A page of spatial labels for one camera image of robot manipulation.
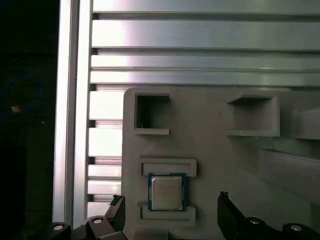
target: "processor chip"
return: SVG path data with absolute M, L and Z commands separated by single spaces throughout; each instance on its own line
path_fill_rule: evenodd
M 148 175 L 148 209 L 150 211 L 182 211 L 186 208 L 185 173 Z

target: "blue cable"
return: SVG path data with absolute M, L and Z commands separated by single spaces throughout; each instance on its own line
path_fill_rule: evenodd
M 8 82 L 4 88 L 0 91 L 0 99 L 3 97 L 3 95 L 6 93 L 6 91 L 8 90 L 8 88 L 10 88 L 10 86 L 12 84 L 14 84 L 15 82 L 17 81 L 20 81 L 20 80 L 31 80 L 33 81 L 37 86 L 38 88 L 40 89 L 40 98 L 38 99 L 37 102 L 33 103 L 33 104 L 30 104 L 28 106 L 25 106 L 23 109 L 20 110 L 19 114 L 22 114 L 22 113 L 26 113 L 26 112 L 29 112 L 30 110 L 32 110 L 33 108 L 39 106 L 42 104 L 43 100 L 44 100 L 44 88 L 41 84 L 40 81 L 38 81 L 37 79 L 35 79 L 34 77 L 32 76 L 27 76 L 27 75 L 21 75 L 21 76 L 18 76 L 16 78 L 14 78 L 13 80 L 11 80 L 10 82 Z M 12 116 L 13 113 L 10 111 L 10 112 L 0 112 L 0 118 L 5 118 L 5 117 L 10 117 Z

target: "metal frame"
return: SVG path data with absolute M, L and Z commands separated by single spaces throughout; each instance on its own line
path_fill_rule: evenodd
M 88 134 L 90 106 L 90 65 L 92 0 L 80 0 L 79 40 L 77 59 L 75 147 L 74 147 L 74 202 L 73 226 L 81 225 L 88 207 Z
M 53 222 L 73 221 L 78 0 L 60 0 L 54 141 Z

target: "dark background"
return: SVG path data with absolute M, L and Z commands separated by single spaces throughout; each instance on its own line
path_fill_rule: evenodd
M 0 117 L 4 214 L 17 217 L 10 231 L 27 236 L 52 222 L 58 26 L 59 0 L 0 0 L 0 93 L 25 75 L 44 91 L 33 110 Z M 16 81 L 1 93 L 0 112 L 23 109 L 40 96 L 32 80 Z

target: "bolt head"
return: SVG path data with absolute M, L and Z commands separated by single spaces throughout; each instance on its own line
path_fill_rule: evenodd
M 302 231 L 302 228 L 301 228 L 300 226 L 298 226 L 298 225 L 292 225 L 290 228 L 291 228 L 293 231 L 297 231 L 297 232 Z
M 53 227 L 53 230 L 60 230 L 60 229 L 63 229 L 64 226 L 63 225 L 56 225 Z
M 99 218 L 93 220 L 94 224 L 100 224 L 101 222 L 102 222 L 102 219 L 99 219 Z
M 252 223 L 252 224 L 260 224 L 260 221 L 258 219 L 256 219 L 256 218 L 252 218 L 252 219 L 250 219 L 250 223 Z

